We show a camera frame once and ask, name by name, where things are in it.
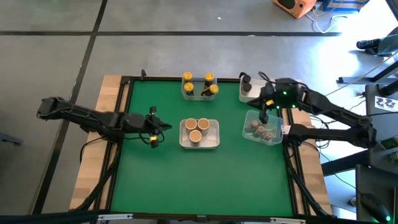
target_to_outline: orange device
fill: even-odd
[[[304,16],[317,0],[274,0],[274,3],[297,19]]]

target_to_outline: green mat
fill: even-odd
[[[292,216],[282,145],[242,137],[252,108],[239,101],[238,85],[219,83],[214,101],[187,101],[180,82],[135,81],[129,111],[147,114],[156,106],[157,116],[173,128],[155,149],[124,141],[111,211]],[[181,120],[202,117],[218,120],[220,145],[183,149]]]

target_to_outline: white tray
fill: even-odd
[[[266,130],[273,133],[272,139],[264,140],[261,138],[255,138],[253,136],[252,131],[247,131],[248,127],[250,127],[250,122],[252,120],[259,121],[259,112],[249,110],[246,114],[246,119],[244,120],[242,136],[246,139],[250,139],[252,141],[261,142],[263,144],[267,144],[269,146],[273,146],[275,144],[279,144],[283,140],[282,126],[284,124],[284,120],[282,118],[278,118],[273,115],[268,115],[268,124],[266,125]]]
[[[201,93],[205,90],[205,78],[192,78],[193,83],[193,96],[188,96],[184,90],[184,78],[181,82],[181,93],[186,100],[214,100],[217,94],[211,96],[201,96]],[[217,85],[217,78],[214,77],[213,84]]]
[[[241,81],[239,83],[239,100],[243,103],[247,103],[247,102],[259,97],[261,88],[266,85],[266,81],[265,80],[257,80],[257,79],[252,78],[250,80],[251,90],[246,96],[244,96],[244,95],[242,95],[242,91],[241,91],[243,77],[244,76],[241,77]]]
[[[185,128],[185,121],[180,122],[180,145],[185,149],[214,149],[220,144],[220,127],[217,120],[209,119],[209,131],[205,136],[202,136],[198,146],[191,145]]]

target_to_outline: gray concrete floor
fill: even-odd
[[[100,5],[101,0],[2,1],[0,34],[92,31]],[[317,19],[323,29],[332,15]],[[357,40],[382,37],[396,26],[387,4],[373,0],[333,28],[343,33],[340,37],[99,36],[77,103],[95,106],[103,75],[138,75],[142,68],[156,76],[180,76],[189,70],[237,77],[242,70],[252,75],[261,70],[272,78],[299,79],[326,94],[338,87],[337,77],[362,75],[382,62],[356,50]],[[296,20],[271,0],[109,0],[99,30],[313,32],[309,19]],[[59,126],[59,121],[38,120],[35,113],[42,98],[70,96],[88,39],[0,35],[0,131],[24,140],[20,147],[0,142],[1,215],[26,214],[32,208]],[[331,100],[342,105],[342,99],[363,89],[344,89]],[[44,212],[68,210],[78,151],[85,141],[86,134],[71,124]]]

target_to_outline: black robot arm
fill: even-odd
[[[42,100],[37,117],[44,120],[65,119],[79,124],[86,132],[97,131],[100,136],[114,142],[122,139],[124,134],[138,133],[145,143],[157,147],[157,136],[172,127],[156,117],[155,112],[154,106],[146,116],[137,113],[99,112],[74,105],[61,97],[50,97]],[[150,135],[149,142],[142,137],[144,133]]]
[[[334,105],[325,95],[291,78],[280,78],[274,82],[266,76],[264,79],[267,83],[261,88],[259,97],[248,102],[249,105],[260,110],[261,122],[267,123],[269,110],[298,108],[314,115],[323,114],[350,126],[347,130],[340,130],[315,129],[307,128],[302,124],[292,124],[287,133],[287,140],[292,145],[299,146],[306,139],[346,141],[363,148],[376,145],[376,130],[368,117]]]

